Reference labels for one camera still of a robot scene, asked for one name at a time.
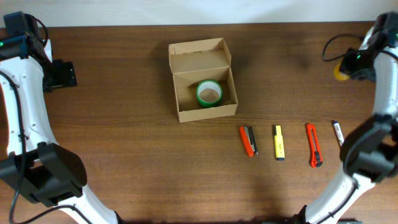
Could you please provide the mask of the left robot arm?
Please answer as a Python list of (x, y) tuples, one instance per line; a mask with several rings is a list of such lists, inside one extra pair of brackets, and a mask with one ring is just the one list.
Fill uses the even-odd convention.
[(9, 130), (1, 179), (14, 197), (41, 203), (47, 213), (61, 210), (78, 223), (121, 223), (88, 186), (80, 157), (61, 147), (50, 127), (44, 93), (77, 84), (71, 62), (52, 57), (49, 33), (23, 12), (4, 16), (1, 91)]

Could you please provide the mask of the yellow highlighter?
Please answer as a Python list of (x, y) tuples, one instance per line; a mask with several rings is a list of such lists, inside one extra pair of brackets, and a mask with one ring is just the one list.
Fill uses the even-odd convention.
[(274, 146), (275, 146), (275, 158), (278, 161), (285, 160), (285, 151), (284, 151), (284, 140), (282, 135), (281, 126), (274, 126)]

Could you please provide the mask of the green tape roll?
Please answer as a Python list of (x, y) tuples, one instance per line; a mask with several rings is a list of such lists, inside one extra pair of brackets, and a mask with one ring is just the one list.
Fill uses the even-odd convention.
[(204, 80), (197, 86), (196, 96), (198, 103), (204, 108), (217, 106), (222, 97), (223, 89), (214, 80)]

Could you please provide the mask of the orange stapler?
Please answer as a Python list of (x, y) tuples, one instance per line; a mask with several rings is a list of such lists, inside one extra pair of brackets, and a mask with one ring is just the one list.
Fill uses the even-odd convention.
[(240, 126), (239, 134), (240, 134), (244, 149), (246, 151), (246, 154), (249, 157), (257, 155), (258, 150), (257, 150), (256, 140), (254, 137), (254, 131), (252, 129), (252, 126)]

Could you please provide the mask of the small yellow tape roll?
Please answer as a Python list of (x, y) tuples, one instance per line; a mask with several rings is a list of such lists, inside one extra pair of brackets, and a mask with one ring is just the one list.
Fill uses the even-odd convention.
[(338, 80), (338, 81), (345, 81), (350, 79), (350, 76), (343, 73), (341, 70), (341, 63), (339, 63), (338, 65), (336, 65), (336, 67), (333, 70), (333, 75), (334, 77)]

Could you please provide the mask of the blue white marker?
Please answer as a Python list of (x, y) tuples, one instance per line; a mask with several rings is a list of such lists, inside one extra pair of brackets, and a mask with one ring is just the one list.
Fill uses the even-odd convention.
[(340, 124), (337, 121), (332, 121), (332, 125), (333, 125), (333, 129), (335, 130), (335, 134), (336, 134), (336, 138), (338, 140), (338, 144), (341, 147), (343, 145), (345, 139), (344, 139), (343, 133), (341, 131)]

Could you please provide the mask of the brown cardboard box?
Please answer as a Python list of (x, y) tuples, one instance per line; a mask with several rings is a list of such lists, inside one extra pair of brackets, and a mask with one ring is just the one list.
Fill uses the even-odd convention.
[[(169, 65), (181, 123), (236, 114), (238, 97), (231, 59), (223, 38), (169, 44)], [(204, 80), (221, 85), (223, 97), (217, 106), (204, 108), (198, 103), (197, 86)]]

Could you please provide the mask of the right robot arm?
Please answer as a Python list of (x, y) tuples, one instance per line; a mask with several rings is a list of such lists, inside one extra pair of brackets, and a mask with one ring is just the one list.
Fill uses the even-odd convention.
[(362, 194), (397, 175), (397, 12), (379, 15), (360, 40), (337, 57), (334, 74), (375, 83), (372, 115), (343, 141), (335, 178), (290, 223), (338, 223)]

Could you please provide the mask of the orange utility knife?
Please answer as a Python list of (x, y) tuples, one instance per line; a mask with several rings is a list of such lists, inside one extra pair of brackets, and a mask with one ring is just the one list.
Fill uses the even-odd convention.
[(317, 131), (315, 126), (311, 123), (307, 123), (305, 127), (308, 137), (308, 143), (310, 146), (310, 165), (313, 168), (317, 168), (323, 164), (323, 158), (317, 138)]

